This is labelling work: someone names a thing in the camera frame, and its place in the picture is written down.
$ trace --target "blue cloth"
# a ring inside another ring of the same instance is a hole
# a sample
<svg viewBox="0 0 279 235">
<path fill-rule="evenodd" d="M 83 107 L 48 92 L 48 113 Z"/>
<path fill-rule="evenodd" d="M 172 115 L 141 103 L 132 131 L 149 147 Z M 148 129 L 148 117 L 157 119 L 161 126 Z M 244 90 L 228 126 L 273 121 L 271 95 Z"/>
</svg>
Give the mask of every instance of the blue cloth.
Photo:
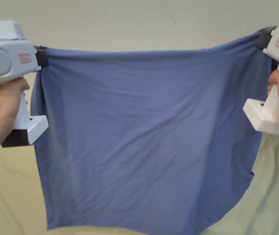
<svg viewBox="0 0 279 235">
<path fill-rule="evenodd" d="M 267 96 L 259 34 L 203 50 L 46 48 L 31 111 L 50 125 L 35 143 L 48 229 L 193 235 L 233 208 L 261 141 L 243 112 Z"/>
</svg>

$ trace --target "finger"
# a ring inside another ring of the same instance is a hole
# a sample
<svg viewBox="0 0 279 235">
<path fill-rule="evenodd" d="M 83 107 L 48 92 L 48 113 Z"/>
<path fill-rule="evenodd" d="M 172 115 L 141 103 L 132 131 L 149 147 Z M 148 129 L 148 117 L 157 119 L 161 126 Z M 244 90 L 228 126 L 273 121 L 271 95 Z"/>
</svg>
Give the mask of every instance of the finger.
<svg viewBox="0 0 279 235">
<path fill-rule="evenodd" d="M 268 86 L 268 87 L 267 87 L 267 90 L 268 90 L 268 91 L 271 91 L 272 87 L 273 87 L 273 84 L 271 84 L 270 86 Z"/>
<path fill-rule="evenodd" d="M 8 86 L 18 87 L 20 91 L 29 90 L 30 86 L 24 78 L 17 78 L 8 82 Z"/>
</svg>

